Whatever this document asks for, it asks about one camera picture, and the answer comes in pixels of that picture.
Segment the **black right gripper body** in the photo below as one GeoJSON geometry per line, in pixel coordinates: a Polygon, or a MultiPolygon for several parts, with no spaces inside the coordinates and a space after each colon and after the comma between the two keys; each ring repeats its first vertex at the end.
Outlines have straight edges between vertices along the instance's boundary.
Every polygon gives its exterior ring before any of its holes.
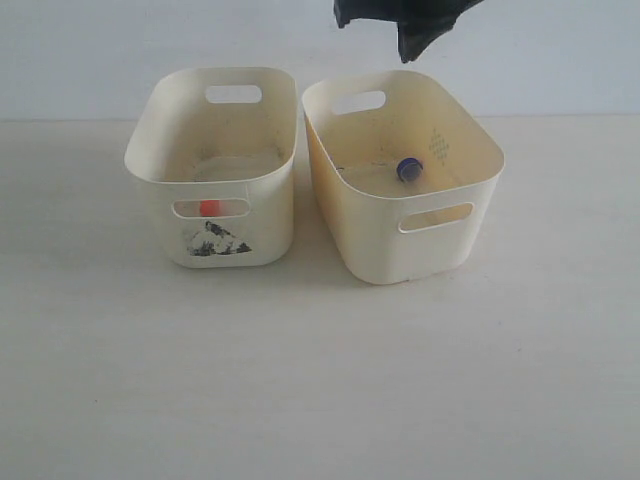
{"type": "Polygon", "coordinates": [[[340,29],[354,20],[394,23],[403,64],[416,61],[458,18],[482,0],[335,0],[333,13],[340,29]]]}

